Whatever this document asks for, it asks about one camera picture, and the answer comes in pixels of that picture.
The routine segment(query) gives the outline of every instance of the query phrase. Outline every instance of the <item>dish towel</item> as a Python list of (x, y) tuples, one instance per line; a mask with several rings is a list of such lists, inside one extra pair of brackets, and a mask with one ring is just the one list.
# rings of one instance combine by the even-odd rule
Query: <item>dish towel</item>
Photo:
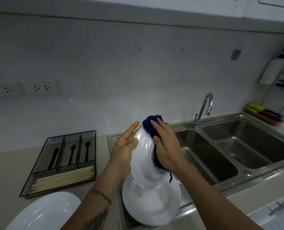
[[(144, 129), (148, 132), (148, 134), (151, 135), (152, 138), (154, 138), (154, 136), (156, 135), (156, 136), (158, 136), (158, 137), (161, 139), (161, 137), (160, 137), (160, 135), (158, 134), (157, 130), (156, 130), (156, 129), (152, 126), (152, 124), (151, 124), (151, 120), (153, 120), (153, 121), (155, 121), (156, 123), (158, 123), (157, 118), (159, 118), (161, 121), (163, 121), (161, 115), (151, 115), (151, 116), (148, 116), (148, 117), (146, 118), (146, 120), (144, 120), (144, 121), (142, 122), (142, 124), (143, 124)], [(154, 164), (155, 164), (155, 166), (159, 167), (160, 169), (167, 170), (167, 169), (164, 168), (164, 167), (162, 166), (162, 164), (160, 163), (160, 161), (159, 161), (159, 159), (158, 159), (158, 157), (157, 157), (156, 148), (154, 149)], [(172, 179), (173, 179), (173, 176), (172, 176), (172, 173), (171, 173), (170, 170), (167, 170), (167, 171), (170, 172), (170, 176), (171, 176), (171, 178), (170, 178), (170, 183), (171, 183), (171, 181), (172, 181)]]

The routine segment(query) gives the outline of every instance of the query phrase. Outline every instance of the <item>countertop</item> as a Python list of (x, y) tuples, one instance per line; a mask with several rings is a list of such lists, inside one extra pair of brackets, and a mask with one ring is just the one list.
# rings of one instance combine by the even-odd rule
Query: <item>countertop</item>
[[(270, 127), (284, 134), (284, 124)], [(109, 161), (107, 137), (115, 134), (117, 133), (96, 137), (96, 170), (98, 176), (102, 173)], [(33, 168), (41, 148), (42, 146), (36, 146), (0, 152), (0, 230), (5, 229), (18, 213), (36, 199), (40, 198), (37, 197), (26, 200), (19, 197), (19, 194)], [(64, 191), (71, 192), (79, 197), (80, 200), (83, 200), (86, 193), (93, 185), (94, 182), (90, 182), (84, 185), (64, 189)], [(243, 213), (249, 214), (282, 196), (284, 196), (284, 173), (232, 195), (228, 197), (228, 199)], [(119, 229), (115, 202), (110, 208), (104, 229)], [(175, 219), (171, 221), (171, 223), (160, 226), (157, 229), (186, 230), (205, 229), (205, 227), (198, 212), (194, 211), (190, 215)]]

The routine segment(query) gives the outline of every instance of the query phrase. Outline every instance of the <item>faucet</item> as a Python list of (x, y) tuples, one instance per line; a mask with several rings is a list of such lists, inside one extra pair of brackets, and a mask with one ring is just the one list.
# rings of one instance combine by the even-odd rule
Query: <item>faucet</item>
[(193, 126), (194, 128), (198, 128), (198, 124), (199, 124), (199, 121), (201, 119), (201, 115), (204, 111), (204, 108), (205, 108), (205, 105), (206, 105), (206, 102), (209, 98), (209, 103), (208, 103), (208, 109), (206, 111), (206, 115), (210, 115), (211, 113), (211, 108), (212, 108), (212, 102), (213, 102), (213, 95), (211, 92), (209, 92), (208, 94), (206, 94), (205, 98), (204, 98), (204, 101), (203, 101), (203, 104), (201, 105), (201, 110), (200, 110), (200, 113), (199, 114), (195, 114), (195, 119), (194, 119), (194, 122), (193, 122)]

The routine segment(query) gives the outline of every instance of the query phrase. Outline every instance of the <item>black wire basket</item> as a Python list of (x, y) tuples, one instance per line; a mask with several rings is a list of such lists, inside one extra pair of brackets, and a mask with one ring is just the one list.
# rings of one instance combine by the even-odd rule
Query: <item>black wire basket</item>
[[(39, 178), (48, 177), (76, 169), (94, 166), (94, 175), (82, 182), (64, 185), (40, 192), (32, 192), (31, 187)], [(36, 163), (20, 193), (20, 197), (34, 198), (68, 187), (91, 182), (96, 179), (96, 131), (85, 131), (70, 135), (60, 135), (46, 139)]]

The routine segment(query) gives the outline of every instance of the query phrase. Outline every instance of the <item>hand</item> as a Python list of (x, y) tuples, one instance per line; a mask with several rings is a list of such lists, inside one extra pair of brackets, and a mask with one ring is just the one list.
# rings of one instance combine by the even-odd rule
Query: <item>hand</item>
[(160, 139), (158, 136), (154, 136), (157, 156), (163, 167), (175, 173), (177, 167), (183, 166), (187, 160), (170, 126), (167, 123), (163, 123), (159, 118), (158, 122), (160, 125), (151, 120), (151, 124), (161, 137)]
[(134, 130), (139, 124), (139, 122), (132, 124), (115, 142), (111, 152), (109, 165), (113, 166), (115, 171), (120, 172), (121, 179), (125, 179), (131, 173), (131, 151), (136, 148), (139, 142), (137, 138), (133, 138)]

